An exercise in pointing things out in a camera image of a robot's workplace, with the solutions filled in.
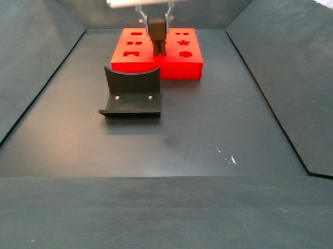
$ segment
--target circular hole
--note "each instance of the circular hole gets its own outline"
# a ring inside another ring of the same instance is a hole
[[[181,57],[189,57],[192,54],[189,52],[187,52],[187,51],[183,51],[183,52],[179,53],[179,55]]]

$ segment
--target red toy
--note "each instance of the red toy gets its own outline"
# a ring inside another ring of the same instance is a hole
[[[143,73],[160,66],[163,80],[200,80],[203,57],[193,28],[171,28],[165,56],[153,56],[144,28],[125,28],[118,37],[110,67],[122,73]]]

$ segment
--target black plastic part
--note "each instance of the black plastic part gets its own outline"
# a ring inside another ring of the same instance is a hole
[[[160,68],[125,74],[104,67],[109,86],[109,100],[104,116],[155,115],[161,113]]]

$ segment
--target black plastic holder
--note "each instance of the black plastic holder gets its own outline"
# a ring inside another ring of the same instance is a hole
[[[109,99],[104,116],[149,115],[161,113],[160,68],[140,73],[125,74],[104,67],[109,86]]]

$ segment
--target star-shaped hole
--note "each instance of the star-shaped hole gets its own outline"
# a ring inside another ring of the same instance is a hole
[[[185,42],[184,40],[177,42],[179,46],[188,46],[189,42]]]

